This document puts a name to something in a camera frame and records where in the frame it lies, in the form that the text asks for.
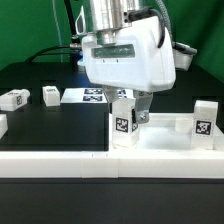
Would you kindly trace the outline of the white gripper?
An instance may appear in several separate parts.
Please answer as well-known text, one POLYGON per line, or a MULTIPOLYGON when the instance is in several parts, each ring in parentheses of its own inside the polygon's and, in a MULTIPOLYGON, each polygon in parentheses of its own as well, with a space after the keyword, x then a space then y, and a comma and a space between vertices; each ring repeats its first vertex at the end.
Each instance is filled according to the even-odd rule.
POLYGON ((151 92, 171 89, 176 79, 168 31, 165 31, 163 45, 158 47, 160 37, 161 25, 154 16, 119 30, 117 42, 112 46, 98 45, 95 34, 82 39, 90 82, 106 85, 102 89, 109 105, 119 99, 117 87, 134 90, 135 118, 139 124, 149 121, 151 92))

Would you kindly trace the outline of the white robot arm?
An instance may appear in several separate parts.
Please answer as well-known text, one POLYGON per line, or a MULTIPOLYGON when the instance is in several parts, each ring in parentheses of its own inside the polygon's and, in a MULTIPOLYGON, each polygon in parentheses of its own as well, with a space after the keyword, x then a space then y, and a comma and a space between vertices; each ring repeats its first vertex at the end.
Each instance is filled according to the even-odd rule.
POLYGON ((135 121, 149 121, 153 94, 173 87, 172 39, 162 14, 142 0, 83 0, 76 20, 89 80, 107 101, 131 89, 135 121))

